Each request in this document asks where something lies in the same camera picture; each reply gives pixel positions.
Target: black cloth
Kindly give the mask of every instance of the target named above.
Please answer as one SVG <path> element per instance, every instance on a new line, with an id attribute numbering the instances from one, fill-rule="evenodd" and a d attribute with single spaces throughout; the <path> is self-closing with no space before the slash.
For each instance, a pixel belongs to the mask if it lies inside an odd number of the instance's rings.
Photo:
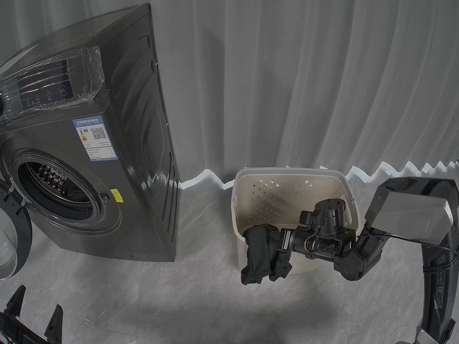
<path id="1" fill-rule="evenodd" d="M 242 235 L 248 245 L 247 266 L 240 273 L 242 284 L 261 284 L 267 275 L 275 282 L 278 278 L 286 278 L 290 272 L 291 252 L 277 250 L 279 241 L 270 235 L 271 231 L 279 230 L 270 224 L 260 224 Z"/>

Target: white curtain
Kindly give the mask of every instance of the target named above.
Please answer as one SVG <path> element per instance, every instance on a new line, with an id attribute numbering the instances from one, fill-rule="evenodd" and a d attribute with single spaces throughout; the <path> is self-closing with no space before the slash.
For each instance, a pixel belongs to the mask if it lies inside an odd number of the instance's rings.
<path id="1" fill-rule="evenodd" d="M 0 64 L 144 2 L 181 181 L 459 158 L 458 0 L 0 0 Z"/>

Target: washing machine door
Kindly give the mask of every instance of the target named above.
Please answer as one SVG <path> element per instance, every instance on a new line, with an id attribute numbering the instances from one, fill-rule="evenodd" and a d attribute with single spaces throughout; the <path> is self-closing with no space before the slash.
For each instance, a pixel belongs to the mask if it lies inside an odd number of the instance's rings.
<path id="1" fill-rule="evenodd" d="M 32 245 L 32 224 L 22 198 L 0 180 L 0 280 L 12 277 L 25 264 Z"/>

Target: energy label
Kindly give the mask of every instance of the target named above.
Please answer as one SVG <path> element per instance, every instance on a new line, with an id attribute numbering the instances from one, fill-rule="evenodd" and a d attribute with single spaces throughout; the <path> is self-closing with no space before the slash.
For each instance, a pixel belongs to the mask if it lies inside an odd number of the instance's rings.
<path id="1" fill-rule="evenodd" d="M 108 138 L 102 116 L 78 118 L 73 120 L 73 124 L 91 162 L 118 159 Z"/>

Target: plastic wrap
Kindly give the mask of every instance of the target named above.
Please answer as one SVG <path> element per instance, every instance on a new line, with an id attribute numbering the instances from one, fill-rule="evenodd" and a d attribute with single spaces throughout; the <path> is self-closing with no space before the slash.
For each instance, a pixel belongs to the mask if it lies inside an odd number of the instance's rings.
<path id="1" fill-rule="evenodd" d="M 104 80 L 98 46 L 68 51 L 27 66 L 0 81 L 0 123 L 37 111 L 91 102 Z"/>

